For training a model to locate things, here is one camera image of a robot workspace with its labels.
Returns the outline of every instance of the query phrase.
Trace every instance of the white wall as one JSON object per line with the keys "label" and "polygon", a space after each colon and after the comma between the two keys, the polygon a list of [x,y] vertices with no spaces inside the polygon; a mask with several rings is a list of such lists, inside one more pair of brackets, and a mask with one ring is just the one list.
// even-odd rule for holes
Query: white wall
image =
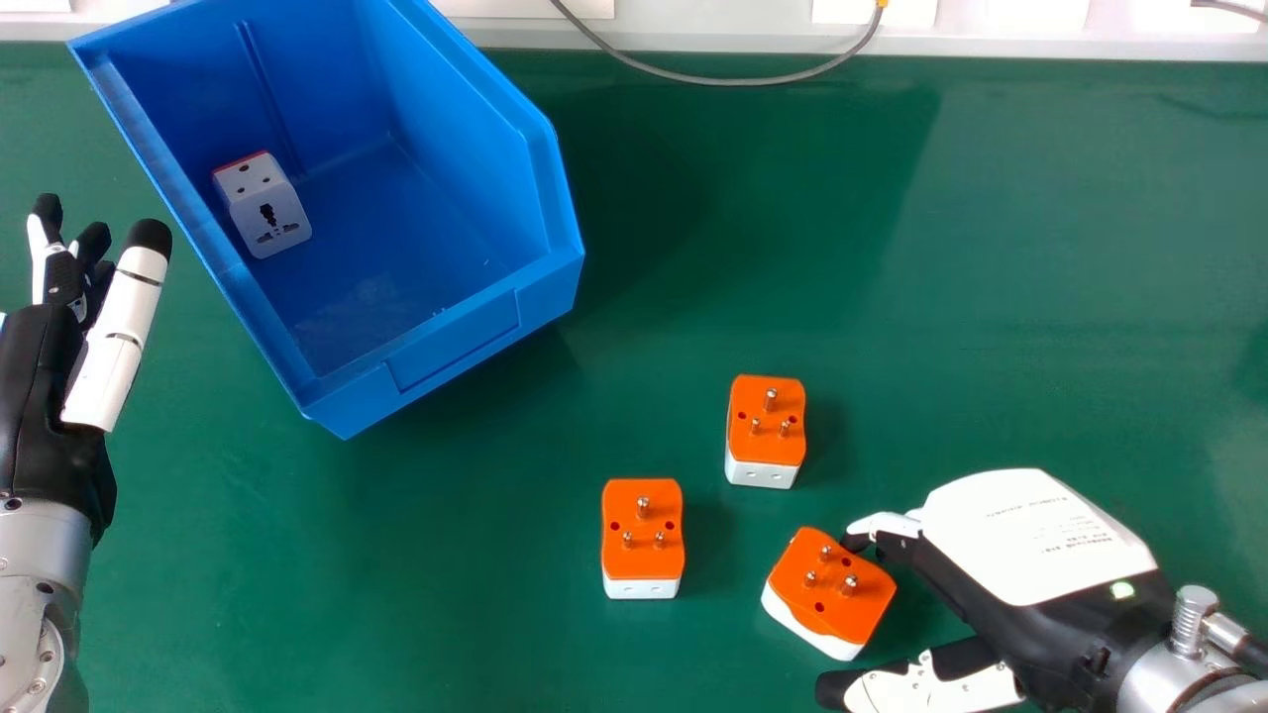
{"label": "white wall", "polygon": [[[166,0],[71,0],[71,13],[5,13],[0,39],[66,39]],[[483,47],[587,48],[547,0],[434,0]],[[618,47],[833,52],[871,0],[566,0]],[[1263,9],[1265,0],[1241,0]],[[869,52],[998,57],[1268,61],[1268,30],[1188,0],[890,0]]]}

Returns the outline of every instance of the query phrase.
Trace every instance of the orange plug adapter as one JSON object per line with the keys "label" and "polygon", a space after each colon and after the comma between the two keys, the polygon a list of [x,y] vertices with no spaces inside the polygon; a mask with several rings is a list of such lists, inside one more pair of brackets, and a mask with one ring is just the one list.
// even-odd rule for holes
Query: orange plug adapter
{"label": "orange plug adapter", "polygon": [[805,387],[796,379],[741,374],[727,407],[730,485],[787,490],[805,461]]}
{"label": "orange plug adapter", "polygon": [[850,661],[880,624],[898,585],[832,535],[801,528],[775,563],[762,608],[815,648]]}
{"label": "orange plug adapter", "polygon": [[607,481],[600,561],[609,599],[677,596],[687,565],[682,540],[682,488],[677,481]]}

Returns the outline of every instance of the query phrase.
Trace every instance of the green table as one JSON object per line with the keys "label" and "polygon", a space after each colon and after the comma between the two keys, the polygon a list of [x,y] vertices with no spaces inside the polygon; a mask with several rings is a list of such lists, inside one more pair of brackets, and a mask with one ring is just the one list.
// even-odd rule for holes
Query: green table
{"label": "green table", "polygon": [[[576,311],[342,443],[180,241],[112,442],[98,710],[813,710],[833,662],[757,601],[794,529],[1011,466],[1268,631],[1268,67],[865,58],[728,91],[496,61],[563,142]],[[0,304],[41,190],[76,231],[167,216],[65,51],[3,46]],[[809,389],[792,491],[723,480],[739,372]],[[675,601],[602,595],[598,494],[629,476],[685,490]],[[862,664],[964,633],[899,586]]]}

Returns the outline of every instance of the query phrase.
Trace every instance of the blue plastic bin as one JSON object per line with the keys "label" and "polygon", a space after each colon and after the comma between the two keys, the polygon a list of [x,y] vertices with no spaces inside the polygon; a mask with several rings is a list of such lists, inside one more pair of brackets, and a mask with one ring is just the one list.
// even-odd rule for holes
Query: blue plastic bin
{"label": "blue plastic bin", "polygon": [[[304,416],[341,438],[572,308],[554,131],[422,0],[185,0],[71,43]],[[212,170],[270,151],[312,240],[256,260]]]}

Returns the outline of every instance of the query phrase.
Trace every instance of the robotic hand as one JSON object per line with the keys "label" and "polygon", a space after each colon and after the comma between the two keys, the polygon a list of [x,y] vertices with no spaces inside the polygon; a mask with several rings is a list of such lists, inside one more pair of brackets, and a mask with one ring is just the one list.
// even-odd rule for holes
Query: robotic hand
{"label": "robotic hand", "polygon": [[970,713],[1028,698],[1089,713],[1268,710],[1268,648],[1212,591],[1173,594],[1140,538],[1044,471],[960,478],[919,510],[851,524],[842,544],[910,566],[978,636],[823,674],[824,708]]}
{"label": "robotic hand", "polygon": [[87,710],[74,662],[89,554],[114,515],[104,435],[136,377],[171,231],[132,227],[119,264],[104,223],[67,247],[62,206],[27,219],[33,304],[0,313],[0,710]]}

